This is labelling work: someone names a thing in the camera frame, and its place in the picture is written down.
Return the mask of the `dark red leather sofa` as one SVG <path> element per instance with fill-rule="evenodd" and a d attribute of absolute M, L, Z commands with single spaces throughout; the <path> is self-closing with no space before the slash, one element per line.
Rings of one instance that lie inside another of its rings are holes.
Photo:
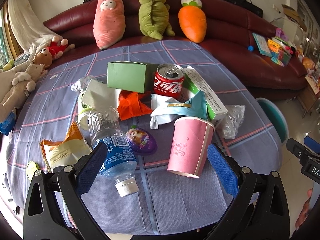
<path fill-rule="evenodd" d="M 47 20 L 44 25 L 66 38 L 75 48 L 57 61 L 73 61 L 98 52 L 93 21 L 98 0 L 90 0 Z M 201 47 L 230 70 L 256 98 L 285 100 L 297 96 L 308 85 L 306 68 L 295 56 L 283 67 L 261 55 L 253 34 L 271 38 L 276 28 L 252 12 L 223 0 L 201 0 L 207 19 Z"/>

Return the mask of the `orange carrot plush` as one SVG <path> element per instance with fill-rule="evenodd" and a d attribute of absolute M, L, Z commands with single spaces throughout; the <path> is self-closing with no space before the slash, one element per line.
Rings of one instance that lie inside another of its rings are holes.
<path fill-rule="evenodd" d="M 178 12 L 181 30 L 192 42 L 201 43 L 207 30 L 207 20 L 201 0 L 181 0 L 181 5 Z"/>

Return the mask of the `white green yogurt cup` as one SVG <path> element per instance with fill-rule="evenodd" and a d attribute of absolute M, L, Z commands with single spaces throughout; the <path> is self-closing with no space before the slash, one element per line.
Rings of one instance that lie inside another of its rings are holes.
<path fill-rule="evenodd" d="M 93 110 L 93 108 L 91 106 L 89 106 L 88 104 L 83 102 L 83 97 L 84 97 L 85 91 L 81 92 L 78 96 L 78 124 L 79 126 L 88 131 L 89 127 L 88 127 L 88 115 L 90 113 L 90 111 Z"/>

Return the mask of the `green white carton box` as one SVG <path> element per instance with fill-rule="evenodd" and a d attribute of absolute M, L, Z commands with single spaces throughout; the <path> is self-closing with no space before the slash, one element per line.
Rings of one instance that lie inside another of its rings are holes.
<path fill-rule="evenodd" d="M 204 92 L 207 103 L 208 119 L 215 128 L 217 128 L 228 113 L 228 110 L 197 70 L 188 65 L 184 69 L 184 81 L 180 100 L 186 101 L 195 96 L 198 91 Z"/>

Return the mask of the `black bag behind sofa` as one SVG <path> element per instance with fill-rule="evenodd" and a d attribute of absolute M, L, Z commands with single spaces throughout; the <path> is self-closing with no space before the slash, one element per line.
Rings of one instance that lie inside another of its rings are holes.
<path fill-rule="evenodd" d="M 263 10 L 252 3 L 252 0 L 223 0 L 225 2 L 232 3 L 233 5 L 237 5 L 242 7 L 255 15 L 263 18 Z"/>

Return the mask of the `colourful toy pile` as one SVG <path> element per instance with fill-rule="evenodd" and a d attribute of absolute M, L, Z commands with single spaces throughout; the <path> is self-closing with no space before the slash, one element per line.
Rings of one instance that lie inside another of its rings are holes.
<path fill-rule="evenodd" d="M 279 27 L 276 27 L 275 36 L 267 39 L 267 46 L 271 53 L 271 60 L 282 67 L 287 66 L 289 61 L 297 56 L 297 47 Z"/>

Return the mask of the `purple egg toy shell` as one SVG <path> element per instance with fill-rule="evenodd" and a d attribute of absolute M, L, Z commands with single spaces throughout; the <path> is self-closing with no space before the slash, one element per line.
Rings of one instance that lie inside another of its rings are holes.
<path fill-rule="evenodd" d="M 144 129 L 131 128 L 126 132 L 126 137 L 135 155 L 152 155 L 157 151 L 155 138 Z"/>

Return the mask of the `pink paper cup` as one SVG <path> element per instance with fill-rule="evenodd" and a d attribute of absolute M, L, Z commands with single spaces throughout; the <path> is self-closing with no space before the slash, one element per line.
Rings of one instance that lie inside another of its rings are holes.
<path fill-rule="evenodd" d="M 185 116 L 175 121 L 167 171 L 189 178 L 199 178 L 207 160 L 208 146 L 215 127 L 211 122 Z"/>

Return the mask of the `wooden side table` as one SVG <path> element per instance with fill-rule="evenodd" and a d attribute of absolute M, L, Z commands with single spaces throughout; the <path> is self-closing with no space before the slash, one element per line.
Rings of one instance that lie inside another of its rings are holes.
<path fill-rule="evenodd" d="M 319 101 L 319 81 L 312 75 L 307 75 L 305 79 L 308 85 L 297 96 L 298 101 L 303 107 L 302 118 L 304 118 L 306 114 L 311 115 L 313 108 Z"/>

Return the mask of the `teal children's book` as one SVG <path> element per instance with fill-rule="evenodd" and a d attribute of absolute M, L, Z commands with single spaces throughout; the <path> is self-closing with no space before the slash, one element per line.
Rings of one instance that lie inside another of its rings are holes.
<path fill-rule="evenodd" d="M 252 35 L 253 35 L 253 38 L 257 44 L 257 47 L 259 49 L 260 54 L 267 56 L 267 57 L 272 57 L 272 54 L 271 54 L 271 51 L 267 45 L 266 39 L 263 36 L 258 35 L 256 33 L 253 33 Z"/>

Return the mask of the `white blanket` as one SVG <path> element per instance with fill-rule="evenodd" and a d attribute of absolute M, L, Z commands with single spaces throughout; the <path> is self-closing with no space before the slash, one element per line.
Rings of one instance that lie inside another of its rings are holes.
<path fill-rule="evenodd" d="M 35 15 L 29 0 L 7 0 L 11 29 L 20 47 L 35 55 L 52 38 L 58 37 Z"/>

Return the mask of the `crumpled plastic wrapper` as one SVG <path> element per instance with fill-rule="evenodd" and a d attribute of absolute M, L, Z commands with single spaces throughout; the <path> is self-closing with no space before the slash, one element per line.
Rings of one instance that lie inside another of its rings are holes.
<path fill-rule="evenodd" d="M 96 78 L 94 78 L 93 76 L 89 75 L 89 76 L 84 76 L 80 79 L 78 79 L 72 86 L 71 86 L 71 91 L 76 92 L 76 93 L 82 93 L 84 92 L 89 83 L 92 80 L 97 80 Z"/>

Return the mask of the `red cola can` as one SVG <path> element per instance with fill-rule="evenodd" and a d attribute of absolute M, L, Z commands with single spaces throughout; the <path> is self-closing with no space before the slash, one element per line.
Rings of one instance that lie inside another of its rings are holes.
<path fill-rule="evenodd" d="M 157 67 L 153 91 L 155 94 L 180 98 L 184 81 L 184 70 L 177 64 L 165 63 Z"/>

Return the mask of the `clear plastic bag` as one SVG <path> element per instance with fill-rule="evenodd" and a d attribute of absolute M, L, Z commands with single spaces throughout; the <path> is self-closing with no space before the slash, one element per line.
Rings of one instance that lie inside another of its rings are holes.
<path fill-rule="evenodd" d="M 227 114 L 218 126 L 218 134 L 223 139 L 235 139 L 245 119 L 245 105 L 225 105 Z"/>

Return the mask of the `red plush toy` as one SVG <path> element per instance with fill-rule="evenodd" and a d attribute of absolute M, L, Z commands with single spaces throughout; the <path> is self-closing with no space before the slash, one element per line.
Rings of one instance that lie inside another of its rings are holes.
<path fill-rule="evenodd" d="M 51 40 L 48 50 L 51 53 L 54 60 L 60 58 L 63 53 L 68 52 L 75 48 L 75 44 L 69 44 L 66 38 L 59 38 L 54 36 Z"/>

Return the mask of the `green dinosaur plush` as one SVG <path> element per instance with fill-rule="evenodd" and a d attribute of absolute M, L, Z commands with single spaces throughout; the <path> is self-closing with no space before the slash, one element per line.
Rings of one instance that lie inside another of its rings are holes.
<path fill-rule="evenodd" d="M 175 36 L 169 23 L 170 6 L 167 0 L 139 0 L 138 12 L 140 31 L 144 36 L 162 40 L 163 35 Z"/>

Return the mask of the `orange yellow snack bag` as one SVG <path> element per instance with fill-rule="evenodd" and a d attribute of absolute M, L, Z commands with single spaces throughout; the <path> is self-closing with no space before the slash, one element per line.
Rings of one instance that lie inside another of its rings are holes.
<path fill-rule="evenodd" d="M 53 142 L 43 139 L 40 149 L 49 172 L 56 167 L 74 165 L 82 156 L 92 152 L 77 122 L 71 124 L 64 141 Z"/>

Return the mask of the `pink rabbit plush pillow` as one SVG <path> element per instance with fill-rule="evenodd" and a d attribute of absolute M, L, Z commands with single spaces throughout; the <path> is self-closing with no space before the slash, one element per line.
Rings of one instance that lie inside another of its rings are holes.
<path fill-rule="evenodd" d="M 93 35 L 100 50 L 120 41 L 125 32 L 122 0 L 98 0 L 93 23 Z"/>

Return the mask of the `teal trash bin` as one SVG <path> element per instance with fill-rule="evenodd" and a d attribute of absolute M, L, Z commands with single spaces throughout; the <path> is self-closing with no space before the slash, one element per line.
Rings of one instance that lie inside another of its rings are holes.
<path fill-rule="evenodd" d="M 275 127 L 281 143 L 284 145 L 289 138 L 289 128 L 285 116 L 273 102 L 266 98 L 256 98 L 256 102 L 259 103 L 260 107 Z"/>

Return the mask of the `green cardboard box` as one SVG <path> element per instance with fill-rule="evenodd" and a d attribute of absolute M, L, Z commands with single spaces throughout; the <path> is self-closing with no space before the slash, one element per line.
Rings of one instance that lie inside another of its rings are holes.
<path fill-rule="evenodd" d="M 107 85 L 110 88 L 145 93 L 153 90 L 159 64 L 113 61 L 107 64 Z"/>

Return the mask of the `brown teddy bear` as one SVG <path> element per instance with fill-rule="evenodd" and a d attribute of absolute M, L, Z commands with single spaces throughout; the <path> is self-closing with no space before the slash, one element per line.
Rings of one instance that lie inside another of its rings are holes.
<path fill-rule="evenodd" d="M 53 56 L 49 51 L 49 48 L 43 48 L 38 54 L 35 56 L 33 60 L 33 64 L 41 64 L 45 69 L 49 68 L 53 62 Z"/>

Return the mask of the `light blue snack wrapper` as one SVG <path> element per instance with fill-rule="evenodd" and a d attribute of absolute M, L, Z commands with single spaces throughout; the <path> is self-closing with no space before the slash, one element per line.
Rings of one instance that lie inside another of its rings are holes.
<path fill-rule="evenodd" d="M 168 96 L 151 94 L 151 109 L 151 129 L 158 129 L 159 125 L 168 124 L 180 116 L 207 119 L 207 103 L 203 91 L 198 91 L 185 102 L 179 102 Z"/>

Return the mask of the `purple plaid tablecloth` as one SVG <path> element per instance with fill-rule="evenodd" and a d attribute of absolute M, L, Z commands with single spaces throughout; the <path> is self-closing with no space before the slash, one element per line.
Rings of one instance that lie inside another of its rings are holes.
<path fill-rule="evenodd" d="M 30 161 L 45 169 L 40 142 L 61 141 L 78 116 L 78 95 L 71 87 L 90 75 L 106 81 L 111 61 L 174 63 L 193 67 L 225 105 L 245 105 L 245 119 L 233 140 L 218 134 L 213 141 L 240 166 L 255 173 L 279 170 L 281 142 L 274 126 L 244 85 L 215 57 L 198 44 L 187 41 L 158 41 L 123 46 L 83 55 L 59 63 L 41 79 L 23 106 L 14 131 L 4 138 L 1 154 L 7 161 L 7 181 L 14 202 L 24 207 Z M 92 216 L 106 233 L 167 235 L 202 228 L 217 222 L 232 197 L 225 193 L 210 165 L 199 178 L 170 173 L 167 164 L 174 124 L 151 131 L 158 150 L 138 157 L 135 178 L 139 191 L 120 197 L 114 182 L 97 176 L 90 190 L 82 195 Z"/>

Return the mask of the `red orange snack wrapper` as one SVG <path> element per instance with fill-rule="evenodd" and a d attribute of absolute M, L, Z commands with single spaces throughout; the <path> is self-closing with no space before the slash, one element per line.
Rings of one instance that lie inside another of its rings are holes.
<path fill-rule="evenodd" d="M 119 94 L 117 111 L 121 121 L 152 113 L 152 109 L 142 103 L 142 99 L 150 96 L 151 92 L 139 93 L 122 90 Z"/>

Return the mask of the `green round lid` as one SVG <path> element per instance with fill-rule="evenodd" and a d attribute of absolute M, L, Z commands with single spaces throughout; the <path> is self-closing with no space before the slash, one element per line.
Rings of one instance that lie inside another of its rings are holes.
<path fill-rule="evenodd" d="M 35 171 L 39 170 L 39 165 L 34 162 L 34 161 L 30 161 L 27 165 L 27 177 L 29 180 L 32 180 L 33 175 L 35 173 Z"/>

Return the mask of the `clear plastic water bottle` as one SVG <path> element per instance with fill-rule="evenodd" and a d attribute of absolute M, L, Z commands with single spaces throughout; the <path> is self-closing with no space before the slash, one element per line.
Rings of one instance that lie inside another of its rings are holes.
<path fill-rule="evenodd" d="M 139 188 L 134 176 L 137 160 L 120 127 L 117 110 L 113 107 L 104 111 L 93 109 L 88 114 L 87 125 L 92 147 L 100 142 L 106 146 L 106 158 L 99 174 L 114 181 L 121 197 L 137 193 Z"/>

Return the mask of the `white paper sheet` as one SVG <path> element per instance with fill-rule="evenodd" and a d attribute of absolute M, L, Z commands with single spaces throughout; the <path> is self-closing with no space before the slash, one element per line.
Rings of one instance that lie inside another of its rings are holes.
<path fill-rule="evenodd" d="M 109 107 L 117 109 L 120 93 L 121 89 L 109 88 L 107 84 L 92 79 L 82 97 L 82 102 L 99 111 Z"/>

